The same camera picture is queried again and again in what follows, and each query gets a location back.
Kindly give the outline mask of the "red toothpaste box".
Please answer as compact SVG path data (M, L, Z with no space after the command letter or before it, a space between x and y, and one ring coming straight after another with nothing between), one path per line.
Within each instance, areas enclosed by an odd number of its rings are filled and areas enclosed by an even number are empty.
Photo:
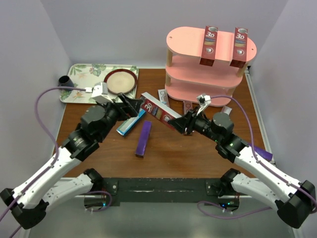
M204 39L200 57L200 64L205 66L213 66L215 61L216 45L217 45L218 28L215 26L206 26Z
M247 62L247 39L248 29L236 27L230 66L243 68Z
M166 106L148 92L142 93L140 99L143 101L141 104L141 108L143 110L152 115L165 126L174 130L174 128L168 124L168 121L181 117L179 113Z

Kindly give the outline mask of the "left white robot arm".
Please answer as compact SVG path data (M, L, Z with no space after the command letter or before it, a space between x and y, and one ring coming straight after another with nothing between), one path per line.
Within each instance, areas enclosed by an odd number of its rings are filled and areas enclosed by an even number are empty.
M103 177L95 169L85 170L64 185L55 183L94 153L118 121L136 117L142 103L142 99L130 99L120 93L113 101L89 107L46 164L20 186L0 193L23 229L36 226L47 212L74 196L102 191Z

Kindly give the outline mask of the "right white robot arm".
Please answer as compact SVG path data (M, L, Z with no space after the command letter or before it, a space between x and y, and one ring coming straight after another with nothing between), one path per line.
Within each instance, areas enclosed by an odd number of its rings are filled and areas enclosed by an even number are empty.
M168 124L182 134L196 131L216 142L218 154L254 175L249 178L228 171L221 179L221 190L227 195L235 191L249 195L275 210L279 218L293 228L300 228L317 210L316 189L308 180L301 182L279 170L245 140L233 133L234 123L225 113L214 114L212 120L194 111L171 119Z

